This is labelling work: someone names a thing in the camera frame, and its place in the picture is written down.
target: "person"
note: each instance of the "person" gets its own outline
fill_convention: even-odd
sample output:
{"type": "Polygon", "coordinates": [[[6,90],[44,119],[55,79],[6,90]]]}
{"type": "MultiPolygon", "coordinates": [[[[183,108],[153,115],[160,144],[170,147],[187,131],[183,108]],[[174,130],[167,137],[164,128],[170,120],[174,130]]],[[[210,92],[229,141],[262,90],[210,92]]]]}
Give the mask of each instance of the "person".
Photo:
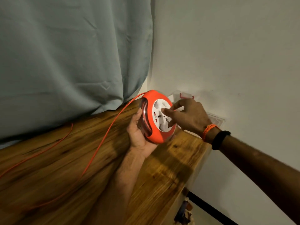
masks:
{"type": "MultiPolygon", "coordinates": [[[[202,135],[211,123],[201,103],[193,99],[176,102],[162,113],[172,118],[169,126],[202,135]]],[[[88,213],[83,224],[123,224],[126,207],[144,160],[155,150],[156,144],[145,140],[137,123],[142,111],[133,115],[127,128],[130,148],[104,192],[88,213]]],[[[212,143],[221,130],[208,131],[205,141],[212,143]]],[[[300,224],[300,172],[269,155],[239,141],[225,136],[219,150],[244,172],[271,200],[296,224],[300,224]]]]}

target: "black metal bar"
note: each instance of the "black metal bar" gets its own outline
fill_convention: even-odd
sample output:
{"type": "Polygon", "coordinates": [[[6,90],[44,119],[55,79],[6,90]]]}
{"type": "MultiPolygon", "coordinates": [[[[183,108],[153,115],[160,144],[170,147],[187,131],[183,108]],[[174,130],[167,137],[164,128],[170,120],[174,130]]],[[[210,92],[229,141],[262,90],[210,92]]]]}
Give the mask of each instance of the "black metal bar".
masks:
{"type": "Polygon", "coordinates": [[[197,197],[195,194],[192,192],[188,192],[187,197],[191,202],[196,204],[199,208],[202,208],[205,212],[210,214],[213,218],[218,220],[220,223],[224,225],[238,225],[236,222],[232,221],[229,219],[227,216],[225,216],[223,213],[219,212],[217,209],[215,209],[213,206],[210,204],[206,203],[204,200],[201,198],[197,197]]]}

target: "bracelet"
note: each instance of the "bracelet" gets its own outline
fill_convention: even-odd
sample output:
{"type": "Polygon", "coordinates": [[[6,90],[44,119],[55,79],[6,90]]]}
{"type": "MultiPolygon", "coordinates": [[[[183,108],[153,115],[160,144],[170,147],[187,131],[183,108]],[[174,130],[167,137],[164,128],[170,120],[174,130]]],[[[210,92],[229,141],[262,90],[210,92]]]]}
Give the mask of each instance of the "bracelet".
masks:
{"type": "Polygon", "coordinates": [[[210,131],[210,130],[211,130],[212,128],[214,128],[214,127],[217,127],[217,125],[211,124],[211,125],[208,125],[208,126],[206,127],[206,129],[204,130],[204,132],[203,132],[203,134],[202,134],[202,137],[201,137],[203,141],[205,141],[205,137],[206,137],[208,131],[210,131]]]}
{"type": "Polygon", "coordinates": [[[219,150],[223,140],[226,136],[230,136],[231,132],[228,131],[221,131],[215,136],[214,140],[212,141],[212,150],[219,150]]]}

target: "forearm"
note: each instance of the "forearm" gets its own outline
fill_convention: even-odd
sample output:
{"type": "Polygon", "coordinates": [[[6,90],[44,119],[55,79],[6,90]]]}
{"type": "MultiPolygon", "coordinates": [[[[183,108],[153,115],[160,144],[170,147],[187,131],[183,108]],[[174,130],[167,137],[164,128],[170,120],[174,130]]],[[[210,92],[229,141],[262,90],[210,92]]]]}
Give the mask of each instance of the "forearm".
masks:
{"type": "Polygon", "coordinates": [[[299,171],[231,136],[225,137],[220,151],[300,224],[299,171]]]}
{"type": "Polygon", "coordinates": [[[124,223],[126,208],[144,160],[138,150],[130,148],[83,224],[124,223]]]}

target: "wood grain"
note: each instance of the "wood grain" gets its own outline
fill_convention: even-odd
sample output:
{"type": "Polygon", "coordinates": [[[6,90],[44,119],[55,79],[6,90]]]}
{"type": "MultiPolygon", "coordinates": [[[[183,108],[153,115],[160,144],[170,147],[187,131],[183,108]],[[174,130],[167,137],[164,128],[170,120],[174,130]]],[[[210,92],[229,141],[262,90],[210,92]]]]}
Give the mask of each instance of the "wood grain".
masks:
{"type": "MultiPolygon", "coordinates": [[[[86,174],[57,202],[26,213],[18,210],[49,201],[68,189],[121,108],[75,121],[60,144],[0,179],[0,224],[80,224],[129,148],[126,127],[138,104],[134,101],[119,116],[86,174]]],[[[70,124],[0,150],[0,172],[51,146],[69,129],[70,124]]],[[[161,224],[209,150],[201,139],[176,130],[175,137],[160,145],[143,164],[126,224],[161,224]]]]}

